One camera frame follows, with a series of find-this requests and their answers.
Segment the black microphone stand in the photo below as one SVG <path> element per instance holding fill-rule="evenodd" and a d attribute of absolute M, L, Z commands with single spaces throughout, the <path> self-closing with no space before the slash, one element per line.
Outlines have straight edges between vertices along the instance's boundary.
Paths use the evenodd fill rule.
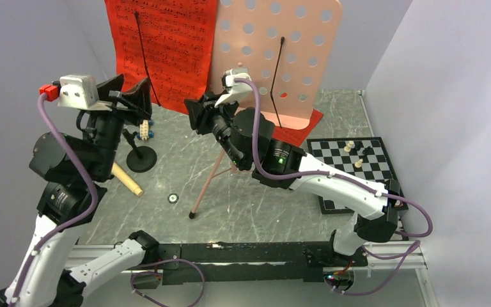
<path fill-rule="evenodd" d="M 156 151 L 149 146 L 137 146 L 134 141 L 136 134 L 131 134 L 127 129 L 123 129 L 122 134 L 132 148 L 126 158 L 127 167 L 135 173 L 151 170 L 157 162 Z"/>

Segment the cream toy microphone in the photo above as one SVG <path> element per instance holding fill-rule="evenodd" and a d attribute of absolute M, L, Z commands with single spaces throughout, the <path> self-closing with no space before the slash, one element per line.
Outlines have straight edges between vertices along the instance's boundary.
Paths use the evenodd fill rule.
<path fill-rule="evenodd" d="M 117 163 L 113 163 L 111 174 L 117 178 L 129 191 L 140 197 L 144 191 Z"/>

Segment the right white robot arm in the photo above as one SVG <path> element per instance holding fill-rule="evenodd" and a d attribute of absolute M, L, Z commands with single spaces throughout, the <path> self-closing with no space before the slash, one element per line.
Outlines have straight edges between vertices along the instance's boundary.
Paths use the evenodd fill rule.
<path fill-rule="evenodd" d="M 236 77 L 225 93 L 207 92 L 184 105 L 191 129 L 213 134 L 240 171 L 251 171 L 263 185 L 313 193 L 353 211 L 331 237 L 332 264 L 344 265 L 366 242 L 389 241 L 398 227 L 396 195 L 389 186 L 349 175 L 274 139 L 275 125 L 260 112 L 260 98 L 252 80 Z"/>

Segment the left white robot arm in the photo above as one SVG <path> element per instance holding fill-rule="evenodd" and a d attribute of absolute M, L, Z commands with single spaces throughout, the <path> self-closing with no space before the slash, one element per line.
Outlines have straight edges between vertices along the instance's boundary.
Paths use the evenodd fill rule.
<path fill-rule="evenodd" d="M 65 266 L 107 191 L 102 184 L 113 176 L 124 126 L 152 115 L 149 78 L 129 90 L 124 83 L 121 74 L 103 83 L 90 75 L 69 74 L 40 87 L 37 107 L 49 131 L 37 139 L 29 167 L 47 184 L 36 207 L 29 248 L 14 280 L 0 290 L 0 306 L 80 306 L 121 271 L 148 269 L 159 260 L 159 242 L 139 230 L 86 264 Z M 61 133 L 45 110 L 46 102 L 88 114 L 82 137 Z"/>

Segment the red sheet music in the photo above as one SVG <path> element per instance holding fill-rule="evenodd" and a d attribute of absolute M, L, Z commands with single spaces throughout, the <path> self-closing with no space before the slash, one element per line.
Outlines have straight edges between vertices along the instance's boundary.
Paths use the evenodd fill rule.
<path fill-rule="evenodd" d="M 200 98 L 208 85 L 217 7 L 217 1 L 106 1 L 124 89 L 148 77 L 153 104 L 187 114 L 184 101 Z"/>
<path fill-rule="evenodd" d="M 276 140 L 289 143 L 293 146 L 301 146 L 308 138 L 313 129 L 317 126 L 324 114 L 317 109 L 314 109 L 309 119 L 309 124 L 303 129 L 291 129 L 287 127 L 276 127 L 272 137 Z"/>

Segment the pink music stand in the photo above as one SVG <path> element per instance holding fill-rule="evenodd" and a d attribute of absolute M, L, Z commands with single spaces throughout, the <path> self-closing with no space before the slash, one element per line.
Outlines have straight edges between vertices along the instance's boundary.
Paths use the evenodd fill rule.
<path fill-rule="evenodd" d="M 220 1 L 207 92 L 245 67 L 275 128 L 307 127 L 342 13 L 339 1 Z"/>

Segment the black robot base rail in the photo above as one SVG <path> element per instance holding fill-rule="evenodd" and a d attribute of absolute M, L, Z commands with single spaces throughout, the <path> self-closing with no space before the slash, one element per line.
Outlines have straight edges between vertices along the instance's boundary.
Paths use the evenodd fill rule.
<path fill-rule="evenodd" d="M 364 252 L 340 259 L 327 241 L 263 243 L 160 244 L 156 268 L 163 285 L 187 282 L 272 281 L 322 282 L 326 274 L 368 265 Z"/>

